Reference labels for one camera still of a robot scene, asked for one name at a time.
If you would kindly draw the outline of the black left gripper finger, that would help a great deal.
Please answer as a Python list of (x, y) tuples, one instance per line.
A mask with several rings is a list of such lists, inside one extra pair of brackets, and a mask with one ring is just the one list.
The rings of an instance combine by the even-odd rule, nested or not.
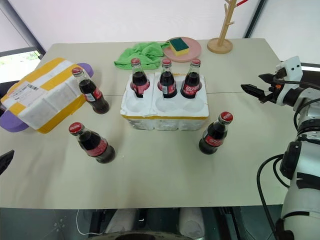
[(12, 149), (0, 156), (0, 175), (8, 168), (13, 160), (15, 151)]

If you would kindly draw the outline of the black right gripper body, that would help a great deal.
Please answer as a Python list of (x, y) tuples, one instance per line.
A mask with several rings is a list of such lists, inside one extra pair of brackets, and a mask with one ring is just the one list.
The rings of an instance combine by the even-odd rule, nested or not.
[(265, 102), (272, 102), (274, 104), (277, 103), (278, 96), (280, 95), (281, 91), (284, 88), (284, 77), (287, 76), (286, 69), (283, 67), (276, 71), (274, 74), (274, 82), (266, 82), (270, 85), (268, 90), (271, 92), (269, 95), (267, 95), (265, 98), (261, 100), (261, 103)]

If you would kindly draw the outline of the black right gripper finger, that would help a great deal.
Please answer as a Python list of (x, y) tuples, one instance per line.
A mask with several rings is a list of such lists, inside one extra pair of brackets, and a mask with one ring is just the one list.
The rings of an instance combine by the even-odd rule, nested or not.
[(265, 83), (273, 83), (274, 82), (274, 75), (271, 73), (264, 73), (258, 76), (261, 80)]
[(249, 94), (259, 100), (262, 100), (266, 97), (265, 92), (262, 89), (259, 89), (252, 84), (241, 84), (240, 87), (242, 88), (242, 90), (245, 93), (247, 93), (247, 94)]

